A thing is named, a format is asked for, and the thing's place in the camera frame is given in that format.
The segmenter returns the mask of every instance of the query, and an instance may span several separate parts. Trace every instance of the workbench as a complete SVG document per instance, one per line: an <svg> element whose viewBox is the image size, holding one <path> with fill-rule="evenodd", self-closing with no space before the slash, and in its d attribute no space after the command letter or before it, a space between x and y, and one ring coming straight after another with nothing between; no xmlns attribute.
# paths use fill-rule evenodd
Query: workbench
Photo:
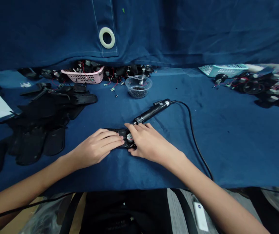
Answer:
<svg viewBox="0 0 279 234"><path fill-rule="evenodd" d="M169 98L185 102L191 109L197 143L215 182L224 188L279 186L279 107L263 109L256 97L239 94L219 86L212 89L211 78L198 69L157 69L151 76L153 86L142 99L132 98L125 85L117 85L118 97L110 91L114 84L89 84L98 102L88 105L69 122L65 149L58 155L42 155L38 162L19 166L5 156L0 172L0 191L25 179L62 156L99 128L124 128L156 101ZM19 96L26 91L20 83L28 80L16 71L0 72L4 100L14 112L27 104ZM208 175L192 142L188 111L173 104L149 121L169 142ZM0 140L12 134L0 125ZM60 192L126 189L184 188L173 174L154 162L133 157L125 149L114 149L101 163L78 170L49 188L45 194Z"/></svg>

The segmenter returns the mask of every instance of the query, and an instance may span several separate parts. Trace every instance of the pink basket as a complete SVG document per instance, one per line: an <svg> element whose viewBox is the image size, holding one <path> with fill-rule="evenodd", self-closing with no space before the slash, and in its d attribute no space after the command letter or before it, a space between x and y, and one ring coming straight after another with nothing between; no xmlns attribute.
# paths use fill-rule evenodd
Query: pink basket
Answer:
<svg viewBox="0 0 279 234"><path fill-rule="evenodd" d="M61 70L62 73L67 74L69 78L74 83L87 83L87 84L99 84L104 77L105 66L103 66L99 71L93 73L79 73L79 72L71 72L71 70Z"/></svg>

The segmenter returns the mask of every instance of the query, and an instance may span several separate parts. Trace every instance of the metal grommet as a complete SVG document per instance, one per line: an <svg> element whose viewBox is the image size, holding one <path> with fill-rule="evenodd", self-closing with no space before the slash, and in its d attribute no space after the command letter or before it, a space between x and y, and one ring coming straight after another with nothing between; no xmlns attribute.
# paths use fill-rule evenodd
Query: metal grommet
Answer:
<svg viewBox="0 0 279 234"><path fill-rule="evenodd" d="M105 43L104 41L104 33L109 33L109 35L111 36L111 42L110 44ZM100 43L103 45L103 47L107 48L107 49L111 49L114 46L114 43L116 41L113 31L108 28L108 27L103 27L100 32L99 32L99 40Z"/></svg>

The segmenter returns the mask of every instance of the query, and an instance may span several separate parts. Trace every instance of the teal plastic basket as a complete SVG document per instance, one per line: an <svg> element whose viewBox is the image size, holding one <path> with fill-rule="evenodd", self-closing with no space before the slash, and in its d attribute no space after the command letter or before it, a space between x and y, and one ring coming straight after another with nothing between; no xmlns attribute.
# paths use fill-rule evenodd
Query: teal plastic basket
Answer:
<svg viewBox="0 0 279 234"><path fill-rule="evenodd" d="M244 70L247 70L248 67L244 64L232 64L232 65L206 65L199 67L204 74L208 77L215 77L217 74L225 74L228 78L233 78L236 75L239 75Z"/></svg>

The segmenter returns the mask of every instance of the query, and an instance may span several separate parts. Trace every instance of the white label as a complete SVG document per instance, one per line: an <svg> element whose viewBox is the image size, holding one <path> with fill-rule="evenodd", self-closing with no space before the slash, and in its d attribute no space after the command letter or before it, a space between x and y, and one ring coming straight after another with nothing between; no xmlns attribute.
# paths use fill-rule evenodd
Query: white label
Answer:
<svg viewBox="0 0 279 234"><path fill-rule="evenodd" d="M198 202L194 202L194 208L195 208L195 215L196 215L198 228L202 231L208 232L209 228L208 228L207 220L205 218L203 206Z"/></svg>

